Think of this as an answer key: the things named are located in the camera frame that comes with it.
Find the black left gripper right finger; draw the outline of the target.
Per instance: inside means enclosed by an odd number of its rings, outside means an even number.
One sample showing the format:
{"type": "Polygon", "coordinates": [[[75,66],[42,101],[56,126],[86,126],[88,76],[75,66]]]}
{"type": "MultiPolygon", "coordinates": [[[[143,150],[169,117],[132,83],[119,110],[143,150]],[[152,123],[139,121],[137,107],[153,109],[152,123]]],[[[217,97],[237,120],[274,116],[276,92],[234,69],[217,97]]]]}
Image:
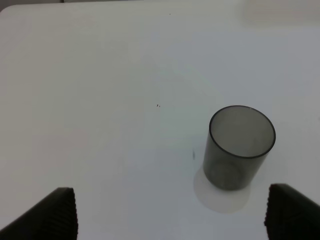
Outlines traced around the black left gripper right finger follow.
{"type": "Polygon", "coordinates": [[[320,205],[288,184],[271,184],[264,225],[269,240],[318,240],[320,205]]]}

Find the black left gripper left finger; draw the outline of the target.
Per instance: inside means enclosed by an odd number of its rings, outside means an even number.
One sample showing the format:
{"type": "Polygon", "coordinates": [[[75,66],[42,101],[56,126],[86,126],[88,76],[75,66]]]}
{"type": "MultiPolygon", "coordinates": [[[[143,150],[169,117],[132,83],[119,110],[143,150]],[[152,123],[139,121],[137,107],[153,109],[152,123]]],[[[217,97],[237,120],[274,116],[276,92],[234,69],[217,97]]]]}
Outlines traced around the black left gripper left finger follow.
{"type": "Polygon", "coordinates": [[[0,230],[2,240],[76,240],[78,215],[74,189],[58,187],[0,230]]]}

